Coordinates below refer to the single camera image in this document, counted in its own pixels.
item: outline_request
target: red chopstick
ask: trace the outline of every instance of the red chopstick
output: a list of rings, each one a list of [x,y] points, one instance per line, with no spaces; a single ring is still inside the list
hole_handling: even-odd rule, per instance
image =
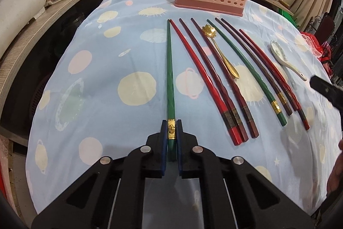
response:
[[[217,72],[215,71],[214,66],[210,62],[209,58],[206,56],[204,50],[201,48],[199,42],[196,40],[192,32],[189,30],[189,28],[186,26],[185,22],[182,21],[182,19],[179,19],[180,23],[182,24],[183,28],[186,30],[188,36],[191,38],[193,44],[197,48],[198,52],[200,53],[203,61],[205,62],[208,70],[210,71],[213,80],[215,81],[217,88],[222,95],[222,98],[224,100],[225,105],[229,109],[229,113],[235,123],[235,126],[238,127],[238,131],[241,135],[241,139],[243,142],[246,142],[249,138],[247,135],[247,132],[245,131],[244,125],[242,123],[242,120],[238,114],[237,109],[235,108],[234,103],[232,102],[231,98],[229,97],[229,94],[227,93],[226,88],[224,87],[222,80],[218,76]]]
[[[218,18],[215,18],[215,20],[222,25],[223,28],[225,28],[227,30],[227,32],[229,32],[233,38],[243,47],[243,49],[248,53],[248,55],[253,59],[253,61],[255,62],[255,64],[258,66],[258,68],[262,71],[262,73],[264,74],[264,76],[266,77],[266,79],[268,80],[268,82],[270,83],[270,85],[272,86],[272,88],[274,89],[274,92],[277,94],[277,96],[280,99],[281,104],[283,105],[285,111],[287,112],[287,115],[291,115],[292,114],[292,109],[290,108],[288,102],[286,101],[285,97],[283,96],[280,88],[277,86],[277,84],[274,82],[273,78],[270,76],[270,74],[268,73],[267,69],[264,68],[264,66],[262,65],[262,63],[260,63],[260,61],[258,60],[258,58],[253,54],[253,52],[248,48],[248,46],[246,46],[241,37],[238,37],[237,35],[241,35],[237,29],[235,29],[231,24],[229,24],[227,21],[225,21],[222,18],[222,21],[220,21]]]
[[[232,78],[231,74],[229,73],[229,71],[227,70],[222,58],[220,57],[219,53],[217,52],[217,50],[215,49],[215,47],[213,46],[213,44],[210,42],[210,40],[207,38],[207,36],[204,34],[204,32],[202,31],[202,29],[200,28],[200,26],[197,24],[197,22],[191,18],[191,21],[193,22],[193,24],[195,25],[195,27],[197,28],[197,30],[199,31],[200,35],[203,37],[204,41],[206,42],[207,46],[210,48],[211,52],[213,53],[217,63],[219,64],[220,68],[222,69],[224,76],[226,78],[226,80],[228,81],[232,91],[234,92],[234,95],[236,97],[236,100],[238,101],[238,104],[243,112],[244,118],[247,122],[250,134],[252,136],[252,138],[256,138],[258,137],[259,133],[256,127],[256,124],[253,120],[253,116],[249,110],[249,107],[247,105],[247,103],[245,102],[238,86],[236,85],[234,79]]]
[[[238,132],[237,127],[234,126],[234,122],[231,118],[230,113],[228,112],[227,106],[225,105],[225,103],[223,102],[223,100],[221,99],[219,92],[217,91],[217,89],[214,87],[210,77],[207,75],[205,68],[203,67],[203,65],[201,64],[200,60],[198,59],[197,55],[194,53],[193,49],[191,48],[191,46],[189,45],[189,43],[187,42],[186,38],[183,36],[183,34],[181,33],[181,31],[178,29],[178,27],[175,25],[175,23],[173,22],[173,20],[170,20],[171,25],[173,26],[173,28],[175,29],[177,35],[179,36],[180,40],[182,41],[182,43],[184,44],[185,48],[187,49],[189,55],[191,56],[193,62],[195,63],[195,65],[197,66],[197,69],[199,70],[199,73],[201,75],[201,77],[203,78],[219,112],[222,115],[222,118],[224,120],[224,123],[227,127],[227,130],[229,132],[229,135],[231,136],[231,139],[234,143],[235,146],[240,145],[243,141],[241,139],[241,136]]]
[[[246,34],[242,29],[239,30],[249,41],[248,46],[255,52],[255,50],[261,55],[261,57],[264,58],[264,60],[262,60],[262,62],[265,64],[265,66],[269,69],[269,71],[274,75],[274,77],[276,78],[277,82],[279,83],[279,85],[281,86],[281,84],[284,85],[284,87],[286,88],[286,90],[288,91],[288,94],[286,94],[286,96],[291,96],[294,100],[294,104],[292,104],[291,100],[289,100],[289,102],[292,104],[292,107],[295,111],[298,111],[301,121],[304,124],[304,127],[306,130],[310,129],[310,125],[308,124],[308,121],[306,119],[305,113],[302,110],[302,107],[299,103],[299,101],[297,100],[294,92],[292,91],[292,89],[290,88],[290,86],[287,84],[286,80],[284,79],[284,77],[281,75],[281,73],[279,72],[279,70],[276,68],[276,66],[272,63],[272,61],[268,58],[268,56],[260,49],[260,47],[248,36],[248,34]]]

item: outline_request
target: light blue tablecloth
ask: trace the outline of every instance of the light blue tablecloth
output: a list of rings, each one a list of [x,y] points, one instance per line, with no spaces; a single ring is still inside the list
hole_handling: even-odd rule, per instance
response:
[[[268,44],[273,39],[307,77],[315,74],[329,81],[300,33],[273,11],[248,1],[244,16],[235,17],[176,8],[173,1],[104,0],[78,28],[45,88],[31,129],[26,172],[38,212],[101,156],[126,156],[145,144],[148,135],[160,130],[167,112],[167,19],[173,19],[186,35],[178,21],[182,18],[210,53],[190,18],[205,25],[206,19],[215,22],[216,16],[224,17],[250,34],[272,61],[275,59]],[[283,110],[288,123],[282,127],[248,69],[218,35],[218,45],[241,76],[237,85],[260,132],[257,139],[250,138],[235,147],[196,66],[173,29],[171,36],[176,118],[182,119],[184,131],[196,135],[200,145],[220,157],[244,157],[302,209],[313,213],[326,196],[326,181],[338,155],[338,111],[314,92],[308,81],[303,82],[276,63],[311,126],[306,131],[297,112],[287,117]],[[244,122],[213,55],[210,60]],[[257,72],[272,91],[261,71]],[[145,196],[144,228],[203,227],[199,183],[196,179],[180,179],[175,164],[167,166],[162,180],[147,180]]]

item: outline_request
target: person's hand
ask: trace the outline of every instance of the person's hand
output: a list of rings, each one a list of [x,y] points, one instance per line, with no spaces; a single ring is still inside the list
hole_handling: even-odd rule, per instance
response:
[[[343,140],[338,144],[338,147],[343,151]],[[335,191],[338,188],[340,179],[343,173],[343,153],[341,153],[335,163],[335,166],[332,169],[332,172],[328,179],[328,184],[326,185],[326,191],[330,194],[332,191]]]

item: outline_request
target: star pattern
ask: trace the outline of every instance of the star pattern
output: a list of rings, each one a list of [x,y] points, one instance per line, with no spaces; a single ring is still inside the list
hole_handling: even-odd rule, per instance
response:
[[[274,162],[275,162],[275,166],[278,166],[278,165],[280,164],[280,160],[279,160],[279,159],[277,159],[277,157],[275,157],[275,160],[274,160]]]

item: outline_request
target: silver bolt head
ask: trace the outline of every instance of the silver bolt head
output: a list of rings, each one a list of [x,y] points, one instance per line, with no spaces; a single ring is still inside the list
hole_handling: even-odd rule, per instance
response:
[[[151,148],[149,146],[142,146],[141,147],[141,152],[143,152],[143,153],[147,153],[150,151],[151,151]]]
[[[244,163],[244,159],[240,156],[236,156],[234,157],[233,162],[237,165],[241,165]]]
[[[192,151],[195,152],[195,153],[202,153],[204,151],[204,148],[201,147],[201,146],[194,146],[192,148]]]
[[[111,158],[109,158],[108,156],[104,156],[100,159],[100,163],[103,164],[103,165],[106,165],[108,163],[111,162]]]

